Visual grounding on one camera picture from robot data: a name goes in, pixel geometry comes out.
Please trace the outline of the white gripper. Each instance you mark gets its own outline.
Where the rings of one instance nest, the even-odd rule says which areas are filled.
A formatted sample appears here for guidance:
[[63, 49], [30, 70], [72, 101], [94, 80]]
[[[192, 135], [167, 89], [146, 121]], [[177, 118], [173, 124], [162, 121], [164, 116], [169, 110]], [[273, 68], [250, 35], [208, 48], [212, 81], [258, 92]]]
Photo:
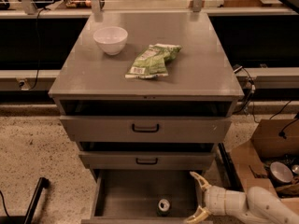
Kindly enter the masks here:
[[244, 192], [211, 186], [204, 177], [194, 171], [190, 171], [190, 175], [198, 182], [201, 191], [205, 192], [206, 207], [198, 206], [196, 211], [184, 220], [185, 224], [199, 224], [211, 213], [215, 216], [239, 217], [248, 211]]

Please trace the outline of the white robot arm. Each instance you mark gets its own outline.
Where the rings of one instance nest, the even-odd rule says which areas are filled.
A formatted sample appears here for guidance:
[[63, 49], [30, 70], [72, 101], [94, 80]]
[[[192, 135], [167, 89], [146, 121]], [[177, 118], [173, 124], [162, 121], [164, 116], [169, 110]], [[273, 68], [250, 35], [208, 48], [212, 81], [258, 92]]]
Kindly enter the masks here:
[[205, 206], [198, 205], [185, 224], [200, 224], [209, 216], [231, 216], [244, 224], [299, 224], [299, 215], [267, 189], [228, 190], [210, 185], [194, 171], [190, 175], [198, 182]]

